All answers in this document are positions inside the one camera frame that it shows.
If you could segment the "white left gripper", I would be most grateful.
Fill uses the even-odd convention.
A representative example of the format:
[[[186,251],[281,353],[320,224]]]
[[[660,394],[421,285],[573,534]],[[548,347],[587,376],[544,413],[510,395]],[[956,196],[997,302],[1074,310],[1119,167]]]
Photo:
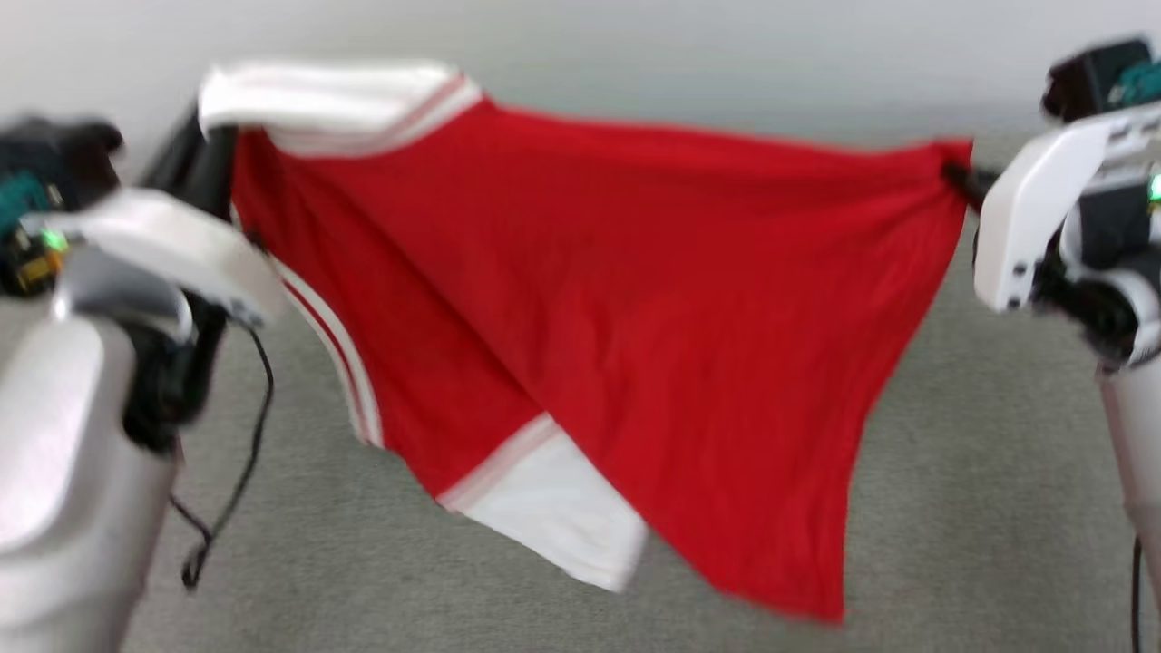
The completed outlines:
[[[102,249],[245,326],[271,326],[287,308],[277,271],[228,223],[237,139],[235,125],[204,136],[192,106],[147,165],[142,189],[113,191],[86,210],[34,211],[24,227]]]

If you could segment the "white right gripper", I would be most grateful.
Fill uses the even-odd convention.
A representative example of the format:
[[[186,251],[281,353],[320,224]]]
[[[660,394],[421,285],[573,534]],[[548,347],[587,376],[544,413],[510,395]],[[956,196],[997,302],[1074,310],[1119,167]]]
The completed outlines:
[[[1161,139],[1161,101],[1087,117],[1029,141],[998,170],[945,162],[942,177],[980,214],[976,297],[995,313],[1027,302],[1032,266],[1050,237],[1111,162]]]

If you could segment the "red shirt with white sleeves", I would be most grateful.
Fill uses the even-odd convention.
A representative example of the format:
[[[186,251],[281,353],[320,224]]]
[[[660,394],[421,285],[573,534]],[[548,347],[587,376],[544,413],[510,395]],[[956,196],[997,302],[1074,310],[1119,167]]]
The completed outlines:
[[[232,204],[360,442],[571,576],[647,531],[717,590],[844,616],[866,421],[940,289],[969,139],[845,151],[502,106],[438,62],[215,69]]]

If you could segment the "grey fabric sofa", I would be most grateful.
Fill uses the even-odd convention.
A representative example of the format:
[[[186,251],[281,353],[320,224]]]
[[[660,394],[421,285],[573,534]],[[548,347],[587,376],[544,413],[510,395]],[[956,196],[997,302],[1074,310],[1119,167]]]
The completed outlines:
[[[1127,653],[1128,551],[1093,360],[1068,324],[996,316],[971,231],[863,438],[842,627],[714,591],[651,538],[623,593],[444,512],[352,435],[327,349],[267,330],[277,393],[199,591],[167,517],[123,653]]]

